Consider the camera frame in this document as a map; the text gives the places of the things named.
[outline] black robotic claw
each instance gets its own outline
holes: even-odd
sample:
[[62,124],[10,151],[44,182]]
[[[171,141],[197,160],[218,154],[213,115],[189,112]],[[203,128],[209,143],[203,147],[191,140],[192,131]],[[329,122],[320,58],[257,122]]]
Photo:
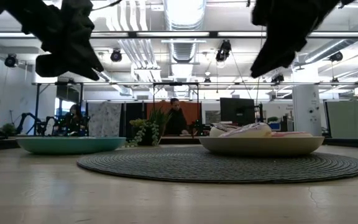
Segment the black robotic claw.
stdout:
[[251,67],[257,78],[278,67],[288,68],[306,44],[307,36],[341,2],[355,0],[257,0],[252,23],[267,27],[267,39]]
[[51,53],[37,57],[35,71],[41,77],[73,72],[99,80],[96,72],[104,68],[89,42],[92,7],[90,0],[63,0],[61,9],[42,0],[0,0],[0,14],[10,13],[22,24],[22,32],[36,36],[42,50]]

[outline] person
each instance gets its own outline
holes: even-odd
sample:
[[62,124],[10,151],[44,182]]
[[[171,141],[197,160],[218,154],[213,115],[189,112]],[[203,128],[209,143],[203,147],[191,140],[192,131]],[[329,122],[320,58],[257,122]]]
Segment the person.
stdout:
[[70,112],[66,114],[66,126],[70,132],[80,132],[85,127],[82,123],[81,107],[77,104],[71,106]]
[[165,134],[167,135],[181,135],[189,134],[187,129],[187,122],[183,111],[180,108],[180,102],[176,98],[171,99],[171,118],[168,123],[165,125]]

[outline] man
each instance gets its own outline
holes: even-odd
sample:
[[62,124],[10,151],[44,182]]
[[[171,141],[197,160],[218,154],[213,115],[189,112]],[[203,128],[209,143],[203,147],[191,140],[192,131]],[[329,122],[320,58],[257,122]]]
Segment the man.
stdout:
[[168,121],[165,126],[165,134],[171,135],[180,135],[180,134],[189,134],[187,129],[187,122],[185,116],[183,115],[183,111],[180,108],[180,102],[176,98],[171,99],[171,110],[169,113],[171,114],[171,119]]

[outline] white bowl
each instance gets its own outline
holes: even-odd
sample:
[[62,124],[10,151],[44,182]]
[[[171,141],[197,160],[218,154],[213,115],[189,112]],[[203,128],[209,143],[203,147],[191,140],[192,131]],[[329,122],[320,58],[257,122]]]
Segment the white bowl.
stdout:
[[303,156],[317,150],[324,137],[220,138],[200,137],[209,151],[234,156]]

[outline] fluorescent light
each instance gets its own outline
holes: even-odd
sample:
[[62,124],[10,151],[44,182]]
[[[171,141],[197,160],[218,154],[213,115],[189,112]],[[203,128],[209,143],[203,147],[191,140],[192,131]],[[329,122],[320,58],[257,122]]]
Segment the fluorescent light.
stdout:
[[116,82],[111,83],[112,85],[153,85],[150,82]]
[[163,44],[203,44],[206,40],[161,40]]
[[128,37],[127,32],[92,32],[91,39]]
[[358,37],[358,32],[312,32],[309,37]]
[[218,37],[266,37],[266,32],[218,32]]
[[0,39],[36,39],[36,37],[22,32],[0,32]]
[[138,37],[208,37],[209,32],[170,31],[170,32],[138,32]]
[[110,85],[108,82],[86,82],[84,85]]

